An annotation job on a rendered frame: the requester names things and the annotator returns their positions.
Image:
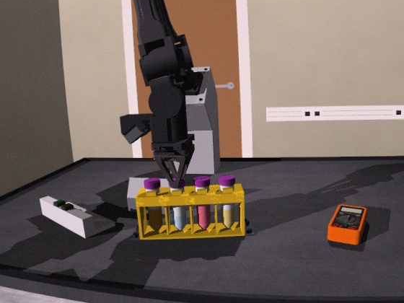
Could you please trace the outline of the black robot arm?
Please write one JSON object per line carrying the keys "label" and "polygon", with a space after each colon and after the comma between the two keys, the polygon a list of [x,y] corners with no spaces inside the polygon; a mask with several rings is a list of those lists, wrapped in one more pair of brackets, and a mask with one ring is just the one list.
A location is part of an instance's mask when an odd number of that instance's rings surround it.
{"label": "black robot arm", "polygon": [[[199,94],[203,74],[191,69],[194,66],[185,34],[177,36],[164,0],[133,2],[138,24],[139,64],[144,83],[151,88],[149,108],[152,113],[120,116],[121,133],[129,144],[150,131],[151,142],[170,141],[168,118],[186,110],[186,95]],[[180,44],[174,44],[178,42]]]}

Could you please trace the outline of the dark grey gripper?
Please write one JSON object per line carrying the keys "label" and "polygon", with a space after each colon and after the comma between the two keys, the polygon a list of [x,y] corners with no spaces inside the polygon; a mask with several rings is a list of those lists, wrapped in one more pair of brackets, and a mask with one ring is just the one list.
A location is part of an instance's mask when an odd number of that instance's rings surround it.
{"label": "dark grey gripper", "polygon": [[[177,113],[174,118],[168,118],[168,126],[170,141],[152,142],[151,150],[153,151],[155,162],[164,173],[171,188],[179,188],[181,178],[185,177],[195,150],[195,145],[193,144],[195,136],[193,133],[188,134],[186,111]],[[173,177],[176,177],[175,181],[172,179],[164,161],[167,161]],[[173,161],[180,163],[178,171]]]}

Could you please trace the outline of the white key housing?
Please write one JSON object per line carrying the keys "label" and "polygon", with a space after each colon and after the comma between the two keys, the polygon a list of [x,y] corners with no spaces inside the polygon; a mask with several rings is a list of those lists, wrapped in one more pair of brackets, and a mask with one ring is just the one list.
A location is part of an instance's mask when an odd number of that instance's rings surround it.
{"label": "white key housing", "polygon": [[[130,177],[128,184],[128,194],[127,194],[127,202],[128,202],[128,211],[137,212],[136,210],[136,195],[141,188],[144,188],[144,180],[149,179],[150,177],[139,178],[139,177]],[[160,178],[161,187],[169,187],[169,183],[166,178]]]}

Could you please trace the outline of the dark grey table edge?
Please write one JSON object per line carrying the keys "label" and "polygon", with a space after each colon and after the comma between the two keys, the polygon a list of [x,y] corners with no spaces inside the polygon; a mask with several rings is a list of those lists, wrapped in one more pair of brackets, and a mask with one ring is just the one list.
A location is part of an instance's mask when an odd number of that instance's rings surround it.
{"label": "dark grey table edge", "polygon": [[[404,156],[381,156],[381,157],[233,157],[220,158],[220,161],[321,161],[321,160],[381,160],[381,159],[404,159]],[[42,182],[70,167],[83,161],[154,161],[154,158],[90,158],[85,157],[73,162],[59,170],[32,181],[20,188],[0,196],[0,201],[23,191],[39,182]],[[118,294],[130,297],[141,297],[147,299],[158,299],[172,302],[186,303],[404,303],[404,300],[390,301],[328,301],[328,300],[295,300],[295,299],[259,299],[244,297],[222,297],[202,294],[186,294],[170,291],[157,291],[150,289],[138,289],[125,286],[99,284],[88,281],[79,281],[69,278],[47,276],[38,273],[18,271],[10,268],[0,267],[0,275],[21,278],[29,281],[37,281],[46,284],[66,286],[75,289],[98,291],[109,294]]]}

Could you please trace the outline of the orange digital multimeter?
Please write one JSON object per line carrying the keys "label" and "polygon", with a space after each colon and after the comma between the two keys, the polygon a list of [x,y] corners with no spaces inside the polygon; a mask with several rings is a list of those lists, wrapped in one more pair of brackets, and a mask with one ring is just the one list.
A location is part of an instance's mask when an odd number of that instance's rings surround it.
{"label": "orange digital multimeter", "polygon": [[359,245],[366,224],[367,208],[339,205],[328,225],[328,240]]}

